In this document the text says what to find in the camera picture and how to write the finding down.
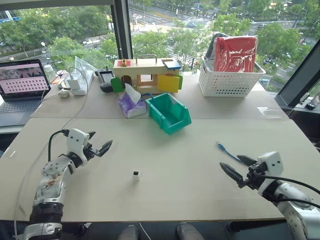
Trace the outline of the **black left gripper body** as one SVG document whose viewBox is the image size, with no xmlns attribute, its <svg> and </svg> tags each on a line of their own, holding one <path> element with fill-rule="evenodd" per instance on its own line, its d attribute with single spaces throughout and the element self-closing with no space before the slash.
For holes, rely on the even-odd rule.
<svg viewBox="0 0 320 240">
<path fill-rule="evenodd" d="M 91 160 L 95 156 L 101 157 L 102 153 L 98 150 L 93 148 L 91 143 L 87 143 L 83 148 L 83 154 L 87 161 Z"/>
</svg>

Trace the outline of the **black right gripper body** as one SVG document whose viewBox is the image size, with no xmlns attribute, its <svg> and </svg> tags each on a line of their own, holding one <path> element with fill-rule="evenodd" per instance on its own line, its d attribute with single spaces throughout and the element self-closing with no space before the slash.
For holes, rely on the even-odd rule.
<svg viewBox="0 0 320 240">
<path fill-rule="evenodd" d="M 251 165 L 248 164 L 248 173 L 246 175 L 246 179 L 242 180 L 239 184 L 239 188 L 243 188 L 248 186 L 252 190 L 258 190 L 265 178 L 263 176 L 259 176 L 261 174 L 264 175 L 266 171 L 265 163 L 254 162 Z"/>
</svg>

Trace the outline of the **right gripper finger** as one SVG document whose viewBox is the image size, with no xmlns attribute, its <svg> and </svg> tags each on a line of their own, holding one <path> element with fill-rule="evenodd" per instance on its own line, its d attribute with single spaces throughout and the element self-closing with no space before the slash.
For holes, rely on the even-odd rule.
<svg viewBox="0 0 320 240">
<path fill-rule="evenodd" d="M 231 178 L 233 179 L 238 185 L 244 183 L 243 176 L 238 173 L 233 167 L 231 167 L 227 163 L 220 162 L 219 163 L 222 170 Z"/>
<path fill-rule="evenodd" d="M 257 163 L 257 161 L 247 155 L 237 155 L 237 158 L 246 166 L 252 166 Z"/>
</svg>

